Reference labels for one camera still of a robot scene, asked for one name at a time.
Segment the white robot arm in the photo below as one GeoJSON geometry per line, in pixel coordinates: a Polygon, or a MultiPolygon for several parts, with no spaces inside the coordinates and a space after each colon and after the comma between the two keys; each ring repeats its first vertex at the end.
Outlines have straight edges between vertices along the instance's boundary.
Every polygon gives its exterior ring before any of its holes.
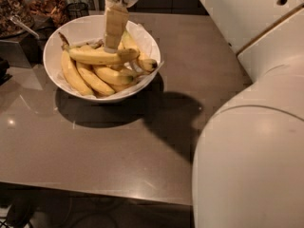
{"type": "Polygon", "coordinates": [[[304,228],[304,0],[200,0],[252,80],[204,127],[196,228],[304,228]]]}

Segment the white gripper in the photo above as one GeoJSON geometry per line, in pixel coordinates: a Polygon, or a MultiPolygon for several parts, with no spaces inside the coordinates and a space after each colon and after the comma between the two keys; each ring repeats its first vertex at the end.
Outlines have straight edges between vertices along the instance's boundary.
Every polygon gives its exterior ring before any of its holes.
{"type": "Polygon", "coordinates": [[[104,47],[115,53],[121,42],[129,18],[127,8],[139,0],[106,0],[104,10],[104,47]]]}

